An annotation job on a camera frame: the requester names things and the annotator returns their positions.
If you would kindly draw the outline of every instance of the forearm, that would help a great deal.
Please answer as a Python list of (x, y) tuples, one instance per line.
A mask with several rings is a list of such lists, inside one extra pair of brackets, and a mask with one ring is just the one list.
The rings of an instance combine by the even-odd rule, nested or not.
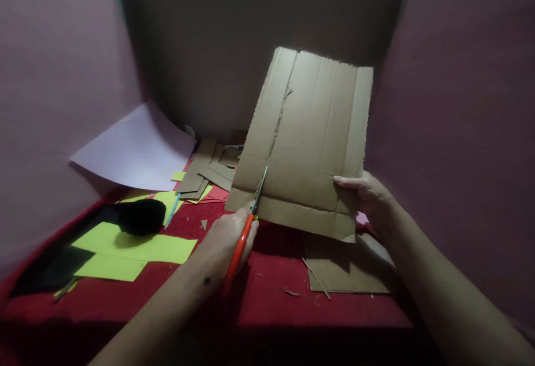
[(192, 256), (96, 356), (91, 365), (146, 365), (178, 337), (187, 319), (217, 288), (221, 271)]
[(444, 354), (461, 364), (533, 364), (535, 352), (397, 203), (376, 230)]

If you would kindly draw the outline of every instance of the finger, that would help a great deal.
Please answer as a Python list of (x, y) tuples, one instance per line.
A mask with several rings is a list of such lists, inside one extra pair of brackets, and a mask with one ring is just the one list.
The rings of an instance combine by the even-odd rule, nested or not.
[(252, 244), (255, 242), (256, 231), (258, 231), (258, 226), (260, 223), (258, 220), (254, 220), (251, 224), (251, 230), (249, 231), (249, 236), (247, 237), (247, 242), (245, 243), (245, 250), (241, 255), (241, 260), (245, 260), (252, 250)]
[(242, 207), (241, 209), (239, 209), (237, 212), (236, 212), (236, 215), (240, 218), (243, 218), (243, 219), (246, 219), (247, 218), (247, 214), (249, 214), (249, 212), (247, 211), (246, 208)]
[(363, 189), (368, 186), (368, 181), (366, 178), (344, 178), (335, 176), (334, 182), (341, 188), (350, 188), (350, 189)]

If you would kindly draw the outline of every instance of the brown cardboard piece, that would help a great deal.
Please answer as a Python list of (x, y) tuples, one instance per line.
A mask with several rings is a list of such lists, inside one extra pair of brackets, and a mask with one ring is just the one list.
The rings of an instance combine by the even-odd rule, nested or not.
[(202, 196), (202, 193), (205, 191), (208, 186), (208, 179), (202, 179), (201, 186), (195, 192), (186, 192), (180, 194), (180, 199), (184, 200), (199, 200)]
[(232, 186), (232, 179), (234, 177), (234, 170), (225, 167), (220, 163), (211, 163), (199, 170), (199, 174), (209, 179), (220, 188), (230, 191)]
[(238, 149), (236, 149), (236, 148), (234, 148), (232, 146), (229, 146), (223, 152), (223, 155), (221, 156), (221, 159), (219, 160), (219, 162), (221, 164), (224, 164), (224, 165), (228, 166), (228, 167), (234, 168), (240, 162), (240, 159), (236, 158), (240, 154), (241, 154), (240, 150), (238, 150)]
[(225, 209), (354, 242), (357, 201), (335, 175), (360, 177), (373, 69), (275, 50)]
[(210, 160), (210, 163), (218, 163), (224, 151), (225, 145), (219, 143), (216, 144), (216, 149), (213, 151), (212, 160)]
[[(346, 243), (303, 233), (309, 267), (328, 292), (396, 292), (401, 280), (386, 261), (370, 253), (365, 244)], [(311, 291), (323, 291), (308, 272)]]
[[(210, 164), (210, 161), (212, 159), (212, 155), (215, 149), (216, 149), (215, 139), (202, 139), (201, 140), (201, 144), (199, 145), (199, 148), (197, 149), (197, 154), (195, 155), (195, 158), (189, 165), (186, 175), (184, 175), (182, 182), (177, 188), (177, 192), (197, 193), (198, 191), (200, 191), (200, 187), (204, 181), (204, 178), (198, 175), (197, 173), (202, 167)], [(202, 195), (202, 191), (201, 191), (201, 194), (197, 198), (192, 197), (188, 199), (199, 199), (201, 195)]]

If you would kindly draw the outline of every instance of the scissors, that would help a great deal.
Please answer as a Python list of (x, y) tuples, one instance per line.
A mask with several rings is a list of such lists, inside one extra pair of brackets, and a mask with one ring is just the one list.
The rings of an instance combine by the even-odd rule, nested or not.
[(262, 181), (260, 182), (260, 187), (258, 188), (258, 192), (256, 192), (255, 201), (251, 205), (251, 211), (249, 212), (249, 215), (247, 216), (247, 221), (245, 223), (244, 230), (241, 232), (240, 239), (238, 240), (238, 243), (236, 245), (236, 249), (234, 249), (234, 255), (232, 256), (232, 261), (230, 262), (230, 266), (227, 270), (227, 275), (225, 277), (225, 282), (223, 284), (223, 297), (227, 297), (230, 293), (230, 289), (232, 288), (232, 282), (234, 281), (234, 276), (236, 275), (236, 271), (238, 268), (238, 265), (240, 264), (241, 255), (244, 252), (245, 243), (247, 242), (247, 237), (249, 237), (249, 232), (251, 231), (251, 224), (255, 220), (255, 213), (256, 208), (258, 207), (258, 200), (260, 199), (260, 192), (262, 192), (262, 186), (264, 186), (264, 180), (266, 179), (266, 174), (268, 173), (268, 167), (266, 166), (266, 170), (264, 171), (264, 176), (262, 177)]

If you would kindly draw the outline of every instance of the pink wall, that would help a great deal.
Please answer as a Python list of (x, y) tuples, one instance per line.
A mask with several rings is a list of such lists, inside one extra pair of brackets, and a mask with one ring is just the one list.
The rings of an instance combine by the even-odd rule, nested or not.
[(140, 104), (114, 0), (0, 0), (0, 279), (113, 185), (69, 157)]
[(365, 167), (506, 313), (535, 326), (535, 0), (408, 0)]

